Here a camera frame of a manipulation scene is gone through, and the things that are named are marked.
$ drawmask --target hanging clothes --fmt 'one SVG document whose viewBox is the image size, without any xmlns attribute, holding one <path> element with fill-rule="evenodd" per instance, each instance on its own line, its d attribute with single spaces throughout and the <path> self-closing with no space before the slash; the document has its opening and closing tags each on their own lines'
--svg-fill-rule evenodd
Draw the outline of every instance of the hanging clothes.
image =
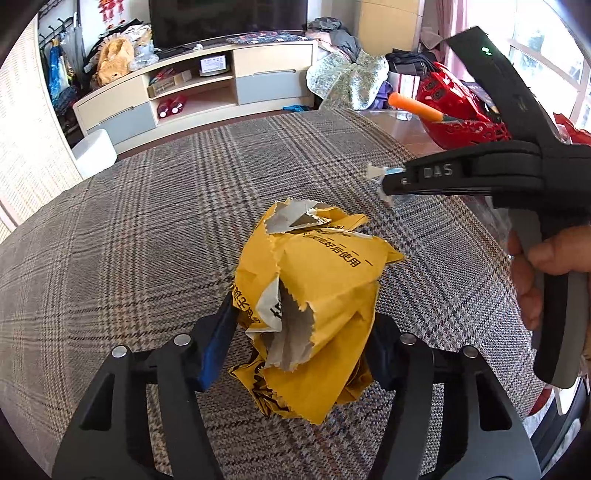
<svg viewBox="0 0 591 480">
<path fill-rule="evenodd" d="M 52 42 L 51 50 L 49 51 L 49 95 L 53 105 L 56 104 L 61 92 L 60 53 L 61 49 L 58 45 L 58 41 L 54 40 Z"/>
<path fill-rule="evenodd" d="M 66 56 L 66 63 L 69 63 L 73 73 L 78 78 L 82 79 L 83 68 L 83 54 L 81 38 L 81 26 L 77 25 L 77 15 L 74 14 L 72 25 L 66 28 L 65 32 L 60 36 L 60 47 Z"/>
<path fill-rule="evenodd" d="M 66 90 L 70 86 L 70 80 L 68 78 L 68 72 L 66 68 L 66 59 L 63 55 L 60 55 L 60 93 Z"/>
</svg>

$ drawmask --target tv stand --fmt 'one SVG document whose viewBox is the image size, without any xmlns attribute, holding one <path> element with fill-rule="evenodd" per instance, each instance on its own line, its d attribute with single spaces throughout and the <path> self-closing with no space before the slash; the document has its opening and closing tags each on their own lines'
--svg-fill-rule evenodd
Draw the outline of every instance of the tv stand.
<svg viewBox="0 0 591 480">
<path fill-rule="evenodd" d="M 233 45 L 216 43 L 163 59 L 90 93 L 74 106 L 84 135 L 105 129 L 117 153 L 128 151 L 201 125 L 253 113 L 280 110 L 289 105 L 312 106 L 314 95 L 306 86 L 306 71 L 316 61 L 316 41 Z M 230 71 L 199 76 L 199 60 L 225 54 Z M 190 69 L 188 82 L 159 95 L 148 93 L 150 80 L 163 68 Z M 182 93 L 182 112 L 157 115 L 158 104 Z"/>
</svg>

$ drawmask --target pink curtain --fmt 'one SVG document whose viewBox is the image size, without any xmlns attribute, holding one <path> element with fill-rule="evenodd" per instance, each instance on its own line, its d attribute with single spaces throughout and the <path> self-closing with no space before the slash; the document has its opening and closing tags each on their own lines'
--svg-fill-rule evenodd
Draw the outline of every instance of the pink curtain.
<svg viewBox="0 0 591 480">
<path fill-rule="evenodd" d="M 439 34 L 443 38 L 454 36 L 456 33 L 469 28 L 468 25 L 468 3 L 469 0 L 437 0 L 437 21 L 439 23 Z M 443 46 L 444 64 L 456 77 L 467 82 L 473 78 L 467 72 L 461 60 L 444 43 Z"/>
</svg>

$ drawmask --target blue cloth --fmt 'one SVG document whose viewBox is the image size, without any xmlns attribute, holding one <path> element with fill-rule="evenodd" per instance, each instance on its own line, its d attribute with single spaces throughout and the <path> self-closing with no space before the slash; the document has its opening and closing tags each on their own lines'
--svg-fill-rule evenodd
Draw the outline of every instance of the blue cloth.
<svg viewBox="0 0 591 480">
<path fill-rule="evenodd" d="M 388 97 L 394 91 L 392 85 L 389 82 L 382 82 L 382 86 L 379 88 L 378 94 L 375 97 L 374 102 L 370 105 L 370 110 L 388 110 L 390 108 L 388 104 Z"/>
<path fill-rule="evenodd" d="M 307 105 L 290 105 L 283 107 L 283 110 L 288 112 L 307 112 L 310 110 L 310 107 Z"/>
</svg>

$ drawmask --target metal screw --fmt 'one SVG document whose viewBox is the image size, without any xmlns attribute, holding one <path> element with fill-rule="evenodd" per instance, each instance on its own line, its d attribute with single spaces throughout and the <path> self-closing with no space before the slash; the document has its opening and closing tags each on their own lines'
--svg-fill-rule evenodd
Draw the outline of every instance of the metal screw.
<svg viewBox="0 0 591 480">
<path fill-rule="evenodd" d="M 403 333 L 400 336 L 400 341 L 405 345 L 414 345 L 417 343 L 417 337 L 415 337 L 412 333 Z"/>
<path fill-rule="evenodd" d="M 472 345 L 465 346 L 464 355 L 466 355 L 468 358 L 476 358 L 478 356 L 478 348 Z"/>
<path fill-rule="evenodd" d="M 186 333 L 181 333 L 174 337 L 174 344 L 178 346 L 185 346 L 191 342 L 191 336 Z"/>
<path fill-rule="evenodd" d="M 111 351 L 111 355 L 113 355 L 115 358 L 121 358 L 122 356 L 127 355 L 127 348 L 123 345 L 116 346 Z"/>
</svg>

